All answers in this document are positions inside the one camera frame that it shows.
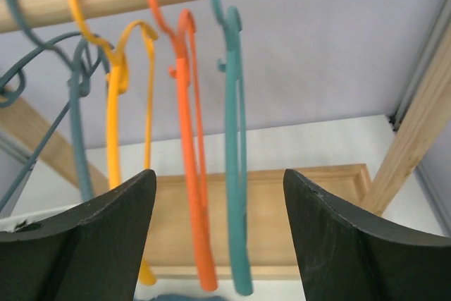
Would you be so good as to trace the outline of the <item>teal blue tank top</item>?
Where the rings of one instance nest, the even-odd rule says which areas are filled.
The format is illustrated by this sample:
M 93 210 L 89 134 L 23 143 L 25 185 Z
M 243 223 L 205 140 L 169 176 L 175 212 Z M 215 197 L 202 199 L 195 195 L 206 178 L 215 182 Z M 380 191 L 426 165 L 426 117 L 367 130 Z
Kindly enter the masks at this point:
M 155 297 L 137 297 L 136 295 L 132 299 L 133 301 L 227 301 L 221 296 L 209 296 L 209 297 L 195 297 L 181 294 L 161 294 Z

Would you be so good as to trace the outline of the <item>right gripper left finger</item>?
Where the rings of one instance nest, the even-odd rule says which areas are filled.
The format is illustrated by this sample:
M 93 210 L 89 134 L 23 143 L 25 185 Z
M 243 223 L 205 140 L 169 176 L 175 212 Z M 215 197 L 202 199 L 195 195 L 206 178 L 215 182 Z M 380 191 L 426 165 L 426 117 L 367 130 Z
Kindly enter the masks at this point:
M 132 300 L 156 197 L 143 170 L 88 202 L 1 232 L 2 300 Z

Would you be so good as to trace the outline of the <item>teal hanger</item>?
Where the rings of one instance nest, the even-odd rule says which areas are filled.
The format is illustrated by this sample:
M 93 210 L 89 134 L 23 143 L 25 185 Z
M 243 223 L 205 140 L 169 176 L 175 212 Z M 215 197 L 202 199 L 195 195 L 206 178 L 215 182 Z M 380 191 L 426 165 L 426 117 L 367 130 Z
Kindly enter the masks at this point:
M 25 34 L 25 36 L 27 36 L 27 38 L 36 45 L 36 47 L 38 47 L 41 43 L 45 43 L 27 24 L 25 16 L 19 8 L 18 0 L 6 0 L 6 4 L 9 13 L 22 30 L 22 33 Z M 68 80 L 68 113 L 70 114 L 70 130 L 81 198 L 84 202 L 86 202 L 94 198 L 94 189 L 89 176 L 87 157 L 85 153 L 80 99 L 86 97 L 90 93 L 90 78 L 97 67 L 102 65 L 104 67 L 104 72 L 108 73 L 110 71 L 109 62 L 107 61 L 106 54 L 101 50 L 101 48 L 97 49 L 97 59 L 93 61 L 91 58 L 91 53 L 89 52 L 89 43 L 83 37 L 80 38 L 75 48 L 73 57 L 71 58 L 68 57 L 68 55 L 60 47 L 58 47 L 58 49 L 51 47 L 50 49 L 46 49 L 44 51 L 55 52 L 70 71 L 70 78 Z M 10 90 L 16 90 L 18 85 L 19 79 L 15 76 L 7 84 L 7 88 Z
M 247 135 L 240 41 L 242 23 L 235 6 L 222 11 L 220 0 L 211 2 L 226 47 L 226 60 L 218 60 L 218 69 L 226 76 L 225 174 L 230 267 L 235 291 L 241 296 L 249 296 L 254 289 L 247 251 Z
M 58 49 L 56 44 L 58 42 L 61 42 L 65 39 L 68 39 L 70 37 L 76 37 L 80 36 L 79 32 L 68 32 L 61 35 L 58 35 L 49 41 L 45 43 L 41 43 L 36 47 L 33 51 L 26 54 L 24 57 L 22 57 L 18 62 L 16 62 L 4 75 L 1 76 L 1 96 L 5 97 L 6 100 L 4 102 L 1 102 L 1 108 L 5 109 L 8 107 L 11 107 L 14 103 L 18 102 L 20 95 L 23 93 L 25 86 L 26 86 L 26 78 L 25 78 L 25 72 L 23 71 L 23 68 L 33 60 L 36 56 L 38 56 L 40 53 L 42 53 L 46 49 L 50 49 L 51 47 Z M 19 79 L 19 85 L 16 90 L 10 90 L 7 88 L 7 84 L 13 79 L 13 77 L 17 76 Z M 46 146 L 47 142 L 50 140 L 51 136 L 56 131 L 56 128 L 58 127 L 59 123 L 63 120 L 65 115 L 68 113 L 69 110 L 69 102 L 66 103 L 66 105 L 62 108 L 59 115 L 56 117 L 54 122 L 49 126 L 49 129 L 45 132 L 44 136 L 42 137 L 41 141 L 37 144 L 37 146 L 32 146 L 33 153 L 30 155 L 28 160 L 25 162 L 22 169 L 19 171 L 16 178 L 13 180 L 9 188 L 4 193 L 3 197 L 1 198 L 1 211 L 3 211 L 4 207 L 6 207 L 12 198 L 12 196 L 16 193 L 18 190 L 20 184 L 26 177 L 26 175 L 32 170 L 32 166 L 37 161 L 39 155 L 43 151 L 44 147 Z

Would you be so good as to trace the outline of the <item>orange hanger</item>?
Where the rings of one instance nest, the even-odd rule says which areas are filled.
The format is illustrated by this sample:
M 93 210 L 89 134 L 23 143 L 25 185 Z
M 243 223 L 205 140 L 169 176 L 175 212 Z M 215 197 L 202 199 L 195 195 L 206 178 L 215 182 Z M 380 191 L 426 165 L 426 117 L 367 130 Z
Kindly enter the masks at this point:
M 180 12 L 177 30 L 165 22 L 158 0 L 147 0 L 159 28 L 168 35 L 175 65 L 168 69 L 175 79 L 180 119 L 181 147 L 190 211 L 194 259 L 200 286 L 207 292 L 218 288 L 209 234 L 208 189 L 197 69 L 196 25 L 192 12 Z

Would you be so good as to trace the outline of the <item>wooden clothes rack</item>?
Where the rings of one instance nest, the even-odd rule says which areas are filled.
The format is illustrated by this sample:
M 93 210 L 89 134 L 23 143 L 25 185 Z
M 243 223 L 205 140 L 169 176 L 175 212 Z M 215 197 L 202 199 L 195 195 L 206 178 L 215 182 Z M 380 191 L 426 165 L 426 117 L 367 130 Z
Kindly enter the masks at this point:
M 160 6 L 199 0 L 158 0 Z M 309 17 L 307 6 L 318 6 L 319 0 L 261 0 L 261 7 L 249 10 L 246 16 L 253 24 L 275 16 L 276 21 L 260 26 L 256 37 L 267 33 L 281 33 L 293 20 Z M 78 0 L 86 18 L 114 16 L 151 8 L 151 0 Z M 70 0 L 18 0 L 19 8 L 31 27 L 46 27 L 74 21 Z M 294 90 L 303 95 L 312 94 L 304 83 L 306 75 L 293 70 L 283 75 L 283 67 L 274 54 L 259 56 L 255 64 L 262 66 L 263 73 L 252 78 L 259 105 L 254 115 L 266 123 L 275 121 L 269 107 L 281 100 L 288 108 L 302 111 L 302 103 L 295 99 Z M 357 204 L 363 209 L 381 215 L 392 202 L 408 177 L 430 149 L 447 122 L 450 120 L 450 38 L 446 37 L 436 49 L 426 78 L 420 84 L 398 135 L 392 141 L 375 178 L 366 179 L 366 187 Z M 252 273 L 258 280 L 296 280 L 299 277 L 293 247 L 288 242 L 288 219 L 273 215 L 278 226 L 274 238 L 274 253 L 266 253 L 250 240 Z M 162 278 L 194 278 L 197 274 L 192 246 L 182 248 L 173 236 L 163 236 L 150 231 L 144 248 L 144 258 L 152 265 L 154 273 Z

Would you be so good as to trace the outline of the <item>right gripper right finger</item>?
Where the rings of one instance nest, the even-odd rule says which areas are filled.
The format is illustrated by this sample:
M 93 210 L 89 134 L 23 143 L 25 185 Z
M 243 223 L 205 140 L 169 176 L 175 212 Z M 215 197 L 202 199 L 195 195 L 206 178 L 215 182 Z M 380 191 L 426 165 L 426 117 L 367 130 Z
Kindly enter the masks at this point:
M 450 239 L 393 223 L 324 190 L 283 177 L 307 300 L 449 300 Z

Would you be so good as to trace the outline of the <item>yellow hanger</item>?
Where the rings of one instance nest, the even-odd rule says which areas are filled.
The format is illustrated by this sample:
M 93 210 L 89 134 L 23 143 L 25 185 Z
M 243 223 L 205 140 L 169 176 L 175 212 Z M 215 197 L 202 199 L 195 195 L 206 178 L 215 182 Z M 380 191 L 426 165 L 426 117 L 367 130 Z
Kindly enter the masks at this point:
M 116 47 L 111 47 L 109 42 L 96 36 L 89 28 L 83 15 L 80 0 L 68 0 L 73 20 L 77 23 L 83 37 L 105 52 L 111 72 L 106 76 L 108 89 L 106 101 L 106 155 L 107 168 L 109 174 L 109 189 L 112 190 L 122 183 L 121 167 L 119 157 L 119 96 L 126 93 L 129 85 L 128 60 L 125 54 L 125 47 L 132 30 L 136 27 L 141 29 L 142 40 L 144 42 L 149 59 L 149 82 L 147 88 L 147 110 L 145 124 L 145 152 L 144 167 L 150 167 L 151 159 L 151 136 L 152 136 L 152 100 L 154 89 L 154 41 L 159 36 L 156 30 L 143 20 L 135 20 L 129 23 L 118 40 Z

